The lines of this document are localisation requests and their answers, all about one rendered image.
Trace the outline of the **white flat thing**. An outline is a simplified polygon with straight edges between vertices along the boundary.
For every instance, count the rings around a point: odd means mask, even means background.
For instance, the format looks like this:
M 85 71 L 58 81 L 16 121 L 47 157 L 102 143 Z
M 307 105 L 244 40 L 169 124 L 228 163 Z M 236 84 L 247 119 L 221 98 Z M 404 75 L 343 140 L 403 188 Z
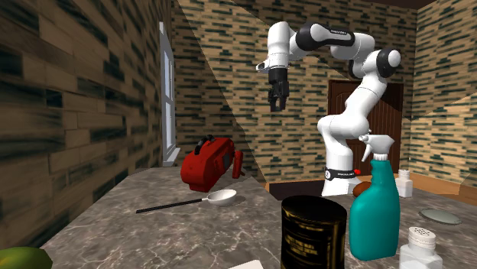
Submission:
M 261 262 L 258 259 L 248 261 L 234 267 L 230 267 L 229 269 L 264 269 Z

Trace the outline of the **brown egg-shaped thing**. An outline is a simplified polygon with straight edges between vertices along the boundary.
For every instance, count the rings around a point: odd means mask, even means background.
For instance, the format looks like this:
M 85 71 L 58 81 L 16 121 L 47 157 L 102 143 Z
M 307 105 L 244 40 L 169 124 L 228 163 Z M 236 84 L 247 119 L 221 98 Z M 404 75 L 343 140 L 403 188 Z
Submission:
M 352 195 L 354 197 L 360 196 L 364 191 L 366 191 L 371 186 L 371 184 L 372 183 L 368 181 L 363 181 L 357 184 L 352 190 Z

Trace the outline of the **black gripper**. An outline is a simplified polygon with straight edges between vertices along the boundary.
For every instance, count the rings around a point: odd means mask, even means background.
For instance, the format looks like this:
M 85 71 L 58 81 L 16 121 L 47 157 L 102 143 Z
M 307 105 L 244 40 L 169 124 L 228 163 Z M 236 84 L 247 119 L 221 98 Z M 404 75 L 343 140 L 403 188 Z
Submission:
M 287 68 L 274 68 L 268 71 L 268 82 L 271 88 L 268 92 L 268 102 L 272 112 L 279 112 L 286 108 L 289 96 L 289 83 Z

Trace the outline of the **dark brown tin can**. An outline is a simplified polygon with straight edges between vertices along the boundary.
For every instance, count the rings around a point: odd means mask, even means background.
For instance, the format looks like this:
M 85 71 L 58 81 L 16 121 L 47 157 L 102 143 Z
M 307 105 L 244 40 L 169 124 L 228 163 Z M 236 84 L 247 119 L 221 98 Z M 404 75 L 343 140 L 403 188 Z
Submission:
M 347 211 L 318 196 L 281 202 L 281 269 L 344 269 Z

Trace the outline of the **white window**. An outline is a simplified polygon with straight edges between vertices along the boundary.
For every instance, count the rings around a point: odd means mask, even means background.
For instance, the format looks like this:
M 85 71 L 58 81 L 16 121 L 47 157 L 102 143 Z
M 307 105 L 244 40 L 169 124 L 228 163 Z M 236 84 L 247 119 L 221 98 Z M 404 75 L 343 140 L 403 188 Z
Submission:
M 161 124 L 163 142 L 163 167 L 172 167 L 180 152 L 176 143 L 175 95 L 174 95 L 174 54 L 167 36 L 164 22 L 160 28 L 161 49 Z

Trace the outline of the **teal spray bottle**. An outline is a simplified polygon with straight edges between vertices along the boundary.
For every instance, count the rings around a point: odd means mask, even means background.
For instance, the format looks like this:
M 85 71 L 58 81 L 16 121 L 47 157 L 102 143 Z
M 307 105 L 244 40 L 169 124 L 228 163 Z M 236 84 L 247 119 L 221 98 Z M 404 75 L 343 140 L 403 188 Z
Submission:
M 385 134 L 365 134 L 363 160 L 373 154 L 371 185 L 357 196 L 349 211 L 349 247 L 361 261 L 392 257 L 398 248 L 400 200 L 388 153 L 394 140 Z

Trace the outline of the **small white bottle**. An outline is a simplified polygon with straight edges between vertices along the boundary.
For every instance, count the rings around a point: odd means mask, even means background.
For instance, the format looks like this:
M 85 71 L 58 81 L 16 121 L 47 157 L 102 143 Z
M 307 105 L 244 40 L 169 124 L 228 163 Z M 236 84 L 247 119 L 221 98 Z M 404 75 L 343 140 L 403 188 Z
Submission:
M 413 181 L 410 179 L 409 170 L 399 170 L 395 179 L 397 191 L 402 198 L 411 198 L 413 192 Z

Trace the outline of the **white shaker with holed lid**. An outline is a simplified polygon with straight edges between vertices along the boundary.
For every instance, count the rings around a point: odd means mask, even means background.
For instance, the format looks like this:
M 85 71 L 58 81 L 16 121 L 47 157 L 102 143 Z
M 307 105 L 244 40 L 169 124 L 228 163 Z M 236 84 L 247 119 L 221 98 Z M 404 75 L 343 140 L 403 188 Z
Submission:
M 436 235 L 432 231 L 410 227 L 408 243 L 400 248 L 399 269 L 443 269 L 443 259 L 435 247 Z

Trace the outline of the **dark brown door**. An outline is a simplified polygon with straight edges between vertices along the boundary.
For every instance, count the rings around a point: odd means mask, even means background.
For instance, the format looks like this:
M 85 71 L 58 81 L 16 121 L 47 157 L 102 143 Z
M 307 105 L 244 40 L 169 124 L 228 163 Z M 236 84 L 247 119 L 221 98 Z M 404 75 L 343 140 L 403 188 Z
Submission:
M 359 81 L 330 80 L 328 91 L 328 114 L 337 115 L 345 110 L 345 101 L 359 85 Z M 401 124 L 403 112 L 404 85 L 401 83 L 388 83 L 387 89 L 378 104 L 368 115 L 369 128 L 374 135 L 389 135 L 394 139 L 388 159 L 394 173 L 398 172 L 401 151 Z M 347 140 L 347 144 L 354 154 L 353 168 L 360 170 L 360 176 L 370 176 L 372 166 L 370 154 L 365 162 L 362 155 L 365 144 L 358 139 Z

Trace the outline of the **green round fruit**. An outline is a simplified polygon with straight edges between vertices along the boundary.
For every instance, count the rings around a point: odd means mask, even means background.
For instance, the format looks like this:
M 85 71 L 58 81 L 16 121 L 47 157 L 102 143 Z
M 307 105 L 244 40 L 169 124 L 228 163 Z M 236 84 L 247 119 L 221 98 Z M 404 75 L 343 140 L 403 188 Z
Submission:
M 0 250 L 0 269 L 51 269 L 53 261 L 44 249 L 13 247 Z

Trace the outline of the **dark robot stand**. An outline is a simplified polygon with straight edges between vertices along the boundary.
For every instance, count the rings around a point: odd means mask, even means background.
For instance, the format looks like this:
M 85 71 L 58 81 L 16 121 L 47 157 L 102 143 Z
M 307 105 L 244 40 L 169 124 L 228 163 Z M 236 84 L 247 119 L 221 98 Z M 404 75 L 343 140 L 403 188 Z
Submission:
M 321 196 L 323 186 L 323 180 L 269 183 L 268 191 L 276 200 L 283 200 L 299 195 Z

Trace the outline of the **grey-green flat plate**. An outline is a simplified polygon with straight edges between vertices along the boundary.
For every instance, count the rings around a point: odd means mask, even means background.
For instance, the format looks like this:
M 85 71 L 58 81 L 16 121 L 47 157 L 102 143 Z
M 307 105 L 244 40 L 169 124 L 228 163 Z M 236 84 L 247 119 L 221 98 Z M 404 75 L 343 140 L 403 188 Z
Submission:
M 458 216 L 440 209 L 422 209 L 419 211 L 419 215 L 443 225 L 460 225 L 462 223 Z

